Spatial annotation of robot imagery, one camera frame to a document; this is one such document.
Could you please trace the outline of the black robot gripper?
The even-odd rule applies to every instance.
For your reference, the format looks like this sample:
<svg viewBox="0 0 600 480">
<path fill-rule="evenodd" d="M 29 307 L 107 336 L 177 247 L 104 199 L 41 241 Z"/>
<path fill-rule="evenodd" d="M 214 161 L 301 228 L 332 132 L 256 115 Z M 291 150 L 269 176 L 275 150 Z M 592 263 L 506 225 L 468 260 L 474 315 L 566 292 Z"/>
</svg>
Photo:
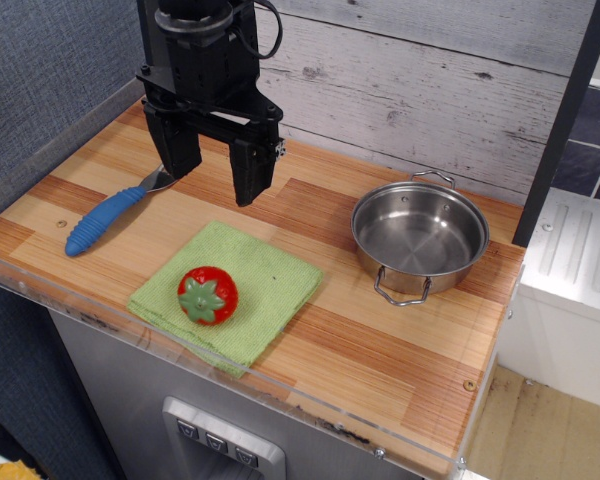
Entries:
<svg viewBox="0 0 600 480">
<path fill-rule="evenodd" d="M 236 203 L 246 207 L 271 186 L 284 153 L 282 110 L 258 89 L 261 62 L 279 50 L 260 47 L 253 9 L 157 9 L 158 65 L 137 74 L 144 113 L 166 171 L 181 179 L 202 162 L 199 138 L 229 147 Z"/>
</svg>

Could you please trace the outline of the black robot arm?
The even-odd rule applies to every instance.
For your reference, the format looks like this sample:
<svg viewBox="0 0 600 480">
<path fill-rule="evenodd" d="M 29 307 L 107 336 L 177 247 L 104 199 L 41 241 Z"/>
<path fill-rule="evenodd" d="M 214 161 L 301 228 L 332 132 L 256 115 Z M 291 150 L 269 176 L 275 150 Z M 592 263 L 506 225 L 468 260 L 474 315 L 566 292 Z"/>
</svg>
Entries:
<svg viewBox="0 0 600 480">
<path fill-rule="evenodd" d="M 253 1 L 141 1 L 148 130 L 166 171 L 180 179 L 200 165 L 200 136 L 226 144 L 236 203 L 272 183 L 284 150 L 282 110 L 257 88 L 260 63 Z"/>
</svg>

